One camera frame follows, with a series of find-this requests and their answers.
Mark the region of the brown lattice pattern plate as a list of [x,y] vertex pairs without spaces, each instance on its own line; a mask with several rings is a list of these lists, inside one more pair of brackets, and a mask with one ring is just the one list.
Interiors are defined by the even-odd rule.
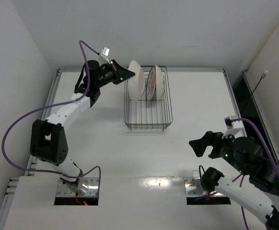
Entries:
[[135,73],[127,82],[129,97],[132,101],[137,101],[141,98],[145,89],[144,71],[135,60],[130,62],[128,70]]

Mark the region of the sunburst pattern plate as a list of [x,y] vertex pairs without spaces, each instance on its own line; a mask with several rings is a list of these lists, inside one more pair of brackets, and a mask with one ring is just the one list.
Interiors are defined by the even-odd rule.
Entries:
[[153,66],[148,74],[146,82],[146,99],[150,101],[154,95],[156,88],[156,67]]

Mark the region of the brown floral pattern plate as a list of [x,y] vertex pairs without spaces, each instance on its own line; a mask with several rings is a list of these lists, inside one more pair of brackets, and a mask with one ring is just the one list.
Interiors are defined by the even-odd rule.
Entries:
[[156,69],[156,99],[160,100],[164,93],[164,83],[163,83],[163,74],[159,66],[155,65]]

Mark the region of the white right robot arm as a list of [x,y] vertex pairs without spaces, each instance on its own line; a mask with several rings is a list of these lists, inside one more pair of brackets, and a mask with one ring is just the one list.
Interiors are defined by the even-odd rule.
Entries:
[[207,193],[218,192],[230,198],[254,215],[268,230],[279,230],[279,164],[264,157],[263,147],[254,138],[225,137],[221,132],[206,132],[189,141],[197,157],[212,147],[211,159],[222,158],[243,176],[250,187],[240,187],[220,170],[209,167],[200,176],[201,187]]

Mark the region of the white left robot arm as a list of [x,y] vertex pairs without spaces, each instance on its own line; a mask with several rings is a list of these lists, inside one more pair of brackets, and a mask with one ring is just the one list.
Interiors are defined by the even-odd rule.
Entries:
[[101,87],[109,83],[118,85],[133,76],[134,71],[121,67],[115,60],[102,65],[89,60],[82,67],[70,101],[46,119],[33,122],[30,154],[51,164],[70,191],[84,194],[88,182],[83,171],[68,157],[68,128],[96,103]]

